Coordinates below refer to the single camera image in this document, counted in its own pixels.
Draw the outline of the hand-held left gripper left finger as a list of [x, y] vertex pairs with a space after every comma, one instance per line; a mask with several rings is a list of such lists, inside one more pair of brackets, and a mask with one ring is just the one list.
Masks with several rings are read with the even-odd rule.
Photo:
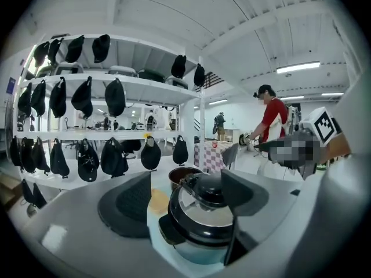
[[21, 236], [60, 276], [144, 275], [150, 199], [147, 173], [83, 186], [39, 210]]

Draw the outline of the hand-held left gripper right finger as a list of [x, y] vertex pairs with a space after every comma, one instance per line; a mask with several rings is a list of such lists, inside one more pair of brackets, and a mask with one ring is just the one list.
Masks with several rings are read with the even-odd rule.
[[361, 159], [323, 176], [288, 182], [239, 171], [222, 173], [234, 215], [236, 256], [225, 274], [343, 274], [361, 227]]

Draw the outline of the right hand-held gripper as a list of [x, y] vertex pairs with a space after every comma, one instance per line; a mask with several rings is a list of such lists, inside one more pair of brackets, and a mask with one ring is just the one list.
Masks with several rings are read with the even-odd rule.
[[326, 147], [337, 134], [334, 118], [325, 107], [320, 107], [303, 119], [293, 134], [254, 147], [268, 150], [268, 158], [274, 163], [298, 167], [305, 181], [315, 174], [316, 164], [325, 157]]

